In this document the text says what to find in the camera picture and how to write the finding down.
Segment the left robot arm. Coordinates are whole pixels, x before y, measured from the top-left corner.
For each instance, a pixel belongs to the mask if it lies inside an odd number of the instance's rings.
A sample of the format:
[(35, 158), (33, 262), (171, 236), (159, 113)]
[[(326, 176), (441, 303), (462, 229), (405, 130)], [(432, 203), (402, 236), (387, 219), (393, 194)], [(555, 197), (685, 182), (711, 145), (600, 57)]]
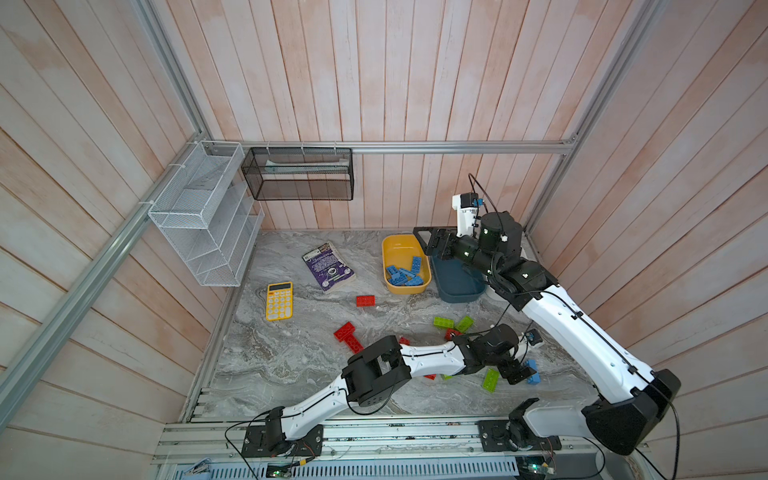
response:
[(414, 377), (470, 375), (489, 367), (511, 385), (525, 381), (535, 374), (526, 363), (526, 353), (541, 342), (537, 330), (517, 335), (506, 324), (455, 335), (432, 346), (404, 345), (386, 336), (350, 357), (325, 388), (295, 405), (267, 412), (262, 417), (262, 445), (269, 455), (281, 455), (314, 427), (346, 409), (364, 416), (364, 407), (388, 402)]

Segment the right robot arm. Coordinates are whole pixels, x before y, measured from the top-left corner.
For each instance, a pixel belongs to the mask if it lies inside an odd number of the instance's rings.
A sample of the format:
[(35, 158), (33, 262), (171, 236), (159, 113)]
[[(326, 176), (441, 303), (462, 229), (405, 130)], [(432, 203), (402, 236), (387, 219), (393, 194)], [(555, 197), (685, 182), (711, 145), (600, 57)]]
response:
[(613, 340), (540, 263), (521, 256), (522, 228), (508, 212), (478, 213), (474, 192), (456, 195), (457, 225), (429, 228), (427, 255), (455, 259), (480, 272), (491, 289), (547, 332), (580, 365), (595, 397), (553, 404), (527, 400), (510, 416), (512, 437), (574, 436), (627, 456), (667, 412), (681, 382), (670, 370), (653, 370)]

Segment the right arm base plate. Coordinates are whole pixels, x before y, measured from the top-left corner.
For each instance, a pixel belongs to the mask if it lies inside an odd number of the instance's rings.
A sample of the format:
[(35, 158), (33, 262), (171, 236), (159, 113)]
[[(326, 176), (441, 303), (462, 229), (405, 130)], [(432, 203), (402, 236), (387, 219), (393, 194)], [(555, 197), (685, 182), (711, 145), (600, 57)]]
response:
[(477, 423), (484, 452), (558, 451), (558, 436), (539, 437), (521, 420), (483, 420)]

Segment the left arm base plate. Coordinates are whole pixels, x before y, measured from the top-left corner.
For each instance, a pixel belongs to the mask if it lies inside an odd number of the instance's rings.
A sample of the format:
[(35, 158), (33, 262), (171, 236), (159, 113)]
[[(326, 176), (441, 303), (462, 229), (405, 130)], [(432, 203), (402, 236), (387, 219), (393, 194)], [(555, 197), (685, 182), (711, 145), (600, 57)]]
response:
[(324, 427), (316, 425), (301, 439), (288, 440), (276, 427), (251, 425), (245, 430), (242, 454), (245, 458), (316, 457), (322, 452), (323, 433)]

